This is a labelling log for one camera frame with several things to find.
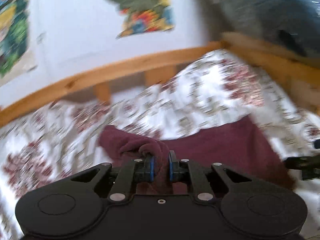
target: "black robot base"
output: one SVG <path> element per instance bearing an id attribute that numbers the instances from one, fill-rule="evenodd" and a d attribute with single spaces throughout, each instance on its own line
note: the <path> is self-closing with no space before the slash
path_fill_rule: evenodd
<path id="1" fill-rule="evenodd" d="M 186 183 L 187 195 L 135 194 L 137 183 L 153 181 L 150 155 L 27 193 L 16 206 L 23 239 L 303 239 L 307 207 L 292 191 L 221 163 L 178 161 L 173 151 L 169 162 L 168 180 Z"/>

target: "circular pad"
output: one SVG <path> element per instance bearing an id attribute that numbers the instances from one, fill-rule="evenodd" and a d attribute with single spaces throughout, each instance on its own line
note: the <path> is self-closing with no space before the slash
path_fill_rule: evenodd
<path id="1" fill-rule="evenodd" d="M 16 218 L 26 232 L 48 237 L 68 236 L 92 225 L 102 210 L 102 202 L 93 191 L 52 194 L 40 188 L 18 201 Z"/>
<path id="2" fill-rule="evenodd" d="M 284 202 L 278 197 L 261 194 L 249 198 L 248 207 L 258 215 L 275 216 L 284 210 Z"/>
<path id="3" fill-rule="evenodd" d="M 293 192 L 229 192 L 221 201 L 226 220 L 255 236 L 280 237 L 302 227 L 307 217 L 304 201 Z"/>
<path id="4" fill-rule="evenodd" d="M 76 206 L 76 200 L 66 194 L 53 194 L 39 201 L 39 209 L 47 215 L 62 215 Z"/>

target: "metal screw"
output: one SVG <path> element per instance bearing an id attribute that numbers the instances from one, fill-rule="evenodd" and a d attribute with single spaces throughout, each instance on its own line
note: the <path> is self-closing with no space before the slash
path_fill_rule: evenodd
<path id="1" fill-rule="evenodd" d="M 109 197 L 113 201 L 123 201 L 125 199 L 125 194 L 122 193 L 113 193 Z"/>
<path id="2" fill-rule="evenodd" d="M 164 204 L 166 203 L 165 199 L 158 199 L 158 204 Z"/>
<path id="3" fill-rule="evenodd" d="M 203 201 L 208 201 L 210 199 L 213 199 L 213 195 L 211 195 L 210 193 L 200 193 L 198 195 L 198 199 Z"/>

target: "wooden slat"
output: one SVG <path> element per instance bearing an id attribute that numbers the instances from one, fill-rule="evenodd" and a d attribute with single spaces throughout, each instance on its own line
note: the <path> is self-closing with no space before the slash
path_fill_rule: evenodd
<path id="1" fill-rule="evenodd" d="M 108 82 L 103 82 L 100 84 L 97 84 L 93 87 L 95 96 L 97 99 L 99 99 L 101 102 L 110 104 L 111 103 L 111 92 Z"/>
<path id="2" fill-rule="evenodd" d="M 220 42 L 211 42 L 208 46 L 200 48 L 180 49 L 135 57 L 65 78 L 28 95 L 0 111 L 0 127 L 21 115 L 38 109 L 70 93 L 134 73 L 194 61 L 206 52 L 220 48 Z"/>
<path id="3" fill-rule="evenodd" d="M 298 106 L 317 113 L 320 105 L 320 90 L 300 80 L 292 80 L 290 96 Z"/>
<path id="4" fill-rule="evenodd" d="M 157 83 L 164 84 L 174 77 L 176 73 L 177 67 L 175 65 L 147 70 L 144 73 L 145 85 L 149 87 Z"/>
<path id="5" fill-rule="evenodd" d="M 320 67 L 320 58 L 308 58 L 295 54 L 291 50 L 285 47 L 272 44 L 267 41 L 253 39 L 236 32 L 225 32 L 222 34 L 222 41 L 229 46 L 237 46 L 246 49 L 259 50 L 268 54 L 280 56 L 282 58 L 293 59 L 299 61 L 305 65 Z"/>

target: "floral bedsheet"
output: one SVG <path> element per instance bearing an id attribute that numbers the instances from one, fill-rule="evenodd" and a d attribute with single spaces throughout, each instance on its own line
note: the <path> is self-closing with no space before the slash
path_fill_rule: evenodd
<path id="1" fill-rule="evenodd" d="M 205 54 L 164 85 L 106 106 L 98 102 L 48 104 L 0 128 L 0 239 L 19 239 L 14 207 L 22 195 L 101 162 L 97 146 L 107 124 L 156 139 L 176 139 L 250 114 L 281 159 L 319 154 L 320 118 L 298 109 L 261 69 L 225 50 Z M 320 235 L 320 182 L 299 180 L 295 192 L 309 215 L 302 235 Z"/>

